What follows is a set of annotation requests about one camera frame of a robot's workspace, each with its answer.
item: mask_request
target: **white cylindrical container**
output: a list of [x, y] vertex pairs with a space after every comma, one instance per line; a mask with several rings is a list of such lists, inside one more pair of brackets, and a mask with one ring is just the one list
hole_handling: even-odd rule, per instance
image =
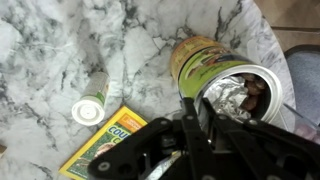
[[109, 88], [109, 76], [104, 72], [92, 74], [80, 100], [72, 107], [72, 116], [78, 123], [92, 126], [100, 123], [105, 115], [104, 104]]

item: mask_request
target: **white marble surface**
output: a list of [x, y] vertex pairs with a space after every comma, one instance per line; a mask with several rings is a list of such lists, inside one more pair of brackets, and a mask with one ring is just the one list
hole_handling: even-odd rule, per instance
[[1, 180], [67, 179], [63, 162], [102, 125], [71, 117], [92, 72], [107, 70], [106, 118], [125, 103], [148, 119], [180, 109], [174, 46], [203, 35], [270, 68], [294, 106], [287, 64], [252, 0], [0, 0]]

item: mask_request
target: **white bottle cap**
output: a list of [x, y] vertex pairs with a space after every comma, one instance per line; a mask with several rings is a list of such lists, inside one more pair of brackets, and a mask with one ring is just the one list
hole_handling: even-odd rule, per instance
[[104, 118], [102, 102], [94, 96], [82, 97], [72, 107], [72, 116], [78, 123], [92, 126], [100, 123]]

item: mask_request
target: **open can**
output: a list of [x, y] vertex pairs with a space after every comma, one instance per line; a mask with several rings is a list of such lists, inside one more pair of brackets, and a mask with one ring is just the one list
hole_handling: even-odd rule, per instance
[[196, 108], [212, 84], [244, 73], [253, 74], [267, 84], [251, 118], [270, 122], [282, 104], [281, 83], [273, 72], [211, 39], [202, 36], [186, 39], [174, 50], [170, 63], [181, 97], [193, 98]]

